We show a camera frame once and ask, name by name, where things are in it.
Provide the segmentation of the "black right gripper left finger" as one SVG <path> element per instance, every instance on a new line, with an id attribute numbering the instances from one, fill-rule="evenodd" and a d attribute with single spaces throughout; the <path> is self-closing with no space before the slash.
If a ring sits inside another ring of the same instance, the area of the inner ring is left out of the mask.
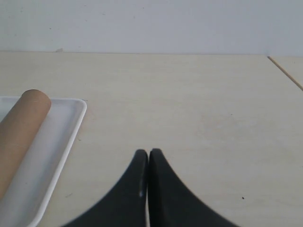
<path id="1" fill-rule="evenodd" d="M 66 227 L 145 227 L 148 155 L 139 149 L 114 187 Z"/>

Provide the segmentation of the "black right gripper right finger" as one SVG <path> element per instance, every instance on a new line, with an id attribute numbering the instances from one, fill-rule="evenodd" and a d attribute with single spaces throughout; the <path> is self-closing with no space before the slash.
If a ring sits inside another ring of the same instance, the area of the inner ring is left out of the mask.
<path id="1" fill-rule="evenodd" d="M 163 152 L 150 152 L 148 210 L 151 227 L 235 227 L 199 200 L 179 179 Z"/>

